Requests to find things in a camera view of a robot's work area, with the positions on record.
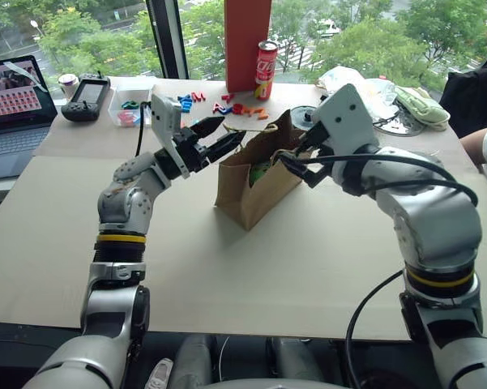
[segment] red box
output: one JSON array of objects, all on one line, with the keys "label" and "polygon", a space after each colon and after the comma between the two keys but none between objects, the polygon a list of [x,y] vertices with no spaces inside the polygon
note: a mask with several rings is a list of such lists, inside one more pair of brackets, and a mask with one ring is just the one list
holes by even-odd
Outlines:
[{"label": "red box", "polygon": [[268,38],[271,0],[225,0],[225,82],[229,92],[255,87],[258,43]]}]

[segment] laptop screen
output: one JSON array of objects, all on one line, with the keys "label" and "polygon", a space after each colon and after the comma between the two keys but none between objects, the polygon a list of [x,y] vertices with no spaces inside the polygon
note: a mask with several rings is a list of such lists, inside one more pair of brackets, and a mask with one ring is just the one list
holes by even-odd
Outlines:
[{"label": "laptop screen", "polygon": [[0,61],[0,131],[49,126],[57,112],[33,56]]}]

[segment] beige tabletop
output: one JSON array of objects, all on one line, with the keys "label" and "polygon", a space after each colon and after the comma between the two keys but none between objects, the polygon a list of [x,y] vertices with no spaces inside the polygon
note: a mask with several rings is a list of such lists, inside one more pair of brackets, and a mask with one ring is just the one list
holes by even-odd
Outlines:
[{"label": "beige tabletop", "polygon": [[[97,234],[96,200],[122,160],[35,157],[0,207],[0,322],[77,327]],[[487,182],[476,269],[487,335]],[[213,207],[217,167],[173,182],[147,235],[153,331],[344,337],[359,301],[402,267],[392,222],[327,179],[301,185],[246,233]],[[406,340],[397,280],[366,307],[358,338]]]},{"label": "beige tabletop", "polygon": [[[221,97],[227,94],[223,81],[194,81],[183,79],[156,79],[155,77],[111,77],[113,88],[129,88],[150,90],[157,85],[159,92],[164,96],[177,98],[203,92],[206,101],[194,103],[190,113],[182,114],[184,125],[190,126],[196,120],[208,116],[222,116],[212,113],[216,102],[227,106]],[[50,132],[45,141],[35,151],[38,156],[85,156],[93,158],[130,158],[133,156],[137,138],[138,127],[120,127],[113,124],[108,115],[107,108],[113,95],[113,89],[103,103],[103,108],[97,122],[76,123],[69,122],[61,114],[53,121]],[[224,123],[245,130],[262,130],[267,123],[275,121],[285,110],[299,105],[316,106],[320,102],[321,92],[314,85],[281,84],[275,83],[270,100],[260,101],[254,98],[253,92],[236,93],[229,105],[244,104],[248,107],[262,107],[267,111],[267,120],[258,120],[258,115],[228,114]],[[205,139],[204,142],[214,142],[226,134],[221,126],[217,132]],[[144,130],[141,150],[156,151],[160,148],[151,128]]]}]

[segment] yellow ring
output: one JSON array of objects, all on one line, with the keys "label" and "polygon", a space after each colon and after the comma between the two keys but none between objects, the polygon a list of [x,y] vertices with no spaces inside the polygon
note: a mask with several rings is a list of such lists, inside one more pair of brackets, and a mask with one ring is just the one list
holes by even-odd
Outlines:
[{"label": "yellow ring", "polygon": [[138,237],[137,235],[97,235],[97,241],[101,242],[137,242],[146,243],[145,237]]},{"label": "yellow ring", "polygon": [[443,282],[426,280],[425,278],[421,278],[417,276],[416,274],[414,274],[412,271],[408,269],[407,269],[407,273],[410,274],[414,280],[428,286],[433,286],[435,288],[454,288],[455,286],[460,286],[470,281],[470,279],[473,277],[475,272],[472,270],[472,272],[469,275],[456,281],[443,281]]}]

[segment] plastic bin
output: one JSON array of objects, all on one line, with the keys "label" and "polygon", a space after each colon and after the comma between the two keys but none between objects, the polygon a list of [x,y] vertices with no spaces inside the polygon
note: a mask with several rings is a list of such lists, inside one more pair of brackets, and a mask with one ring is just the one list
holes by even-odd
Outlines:
[{"label": "plastic bin", "polygon": [[[130,120],[121,120],[119,114],[133,114],[136,118],[140,116],[139,109],[122,109],[121,105],[127,101],[133,100],[140,104],[143,101],[150,101],[152,98],[152,91],[150,89],[118,89],[113,88],[113,96],[108,107],[108,115],[116,126],[120,127],[138,127],[139,122],[129,123]],[[144,125],[150,126],[152,124],[152,113],[149,108],[144,112]]]}]

